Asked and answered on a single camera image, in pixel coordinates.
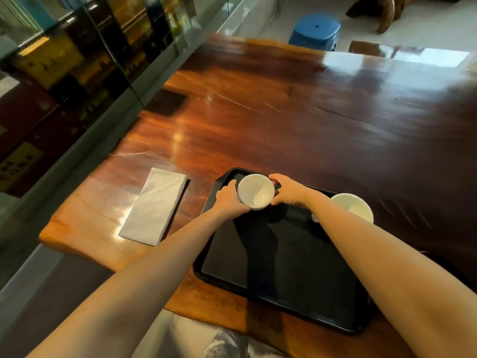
stool seat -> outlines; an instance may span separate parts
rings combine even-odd
[[[340,26],[341,24],[329,15],[307,15],[295,25],[288,43],[315,50],[334,51]]]

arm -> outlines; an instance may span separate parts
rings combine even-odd
[[[383,229],[283,175],[272,204],[305,206],[318,218],[382,313],[420,358],[477,357],[477,295]]]
[[[28,358],[130,357],[213,232],[249,209],[232,180],[212,209],[108,279]]]

white bowl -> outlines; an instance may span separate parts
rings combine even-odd
[[[362,198],[352,195],[351,193],[338,193],[331,197],[331,199],[349,212],[365,219],[367,222],[374,222],[373,211]]]
[[[266,208],[275,196],[273,183],[264,175],[248,175],[238,185],[237,194],[240,201],[249,205],[251,210]]]

folded white napkin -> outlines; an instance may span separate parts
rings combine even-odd
[[[119,236],[156,246],[176,208],[187,177],[152,168]]]

live edge wood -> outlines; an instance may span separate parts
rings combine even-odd
[[[150,248],[117,233],[152,167],[190,179],[169,234],[200,214],[216,178],[244,167],[361,196],[377,225],[443,258],[474,287],[476,85],[472,69],[213,36],[40,239],[119,271]],[[413,357],[381,315],[361,335],[346,336],[203,283],[192,271],[166,308],[295,358]]]

